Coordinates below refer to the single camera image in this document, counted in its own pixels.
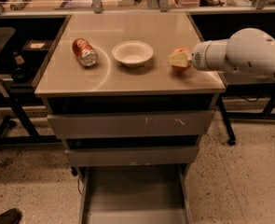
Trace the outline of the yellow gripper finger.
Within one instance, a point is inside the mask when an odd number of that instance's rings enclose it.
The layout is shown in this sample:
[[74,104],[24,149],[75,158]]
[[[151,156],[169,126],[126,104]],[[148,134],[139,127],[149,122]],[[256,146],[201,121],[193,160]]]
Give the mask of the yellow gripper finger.
[[191,58],[189,52],[183,50],[175,54],[169,55],[167,60],[168,64],[171,66],[186,68],[190,65]]

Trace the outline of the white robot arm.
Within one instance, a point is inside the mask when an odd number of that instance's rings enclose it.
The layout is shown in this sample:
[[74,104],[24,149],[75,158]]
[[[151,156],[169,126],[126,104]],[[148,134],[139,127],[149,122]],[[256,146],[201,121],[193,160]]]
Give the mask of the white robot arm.
[[167,57],[170,67],[200,71],[258,75],[275,80],[275,39],[256,28],[245,28],[229,39],[198,43],[193,49],[177,48]]

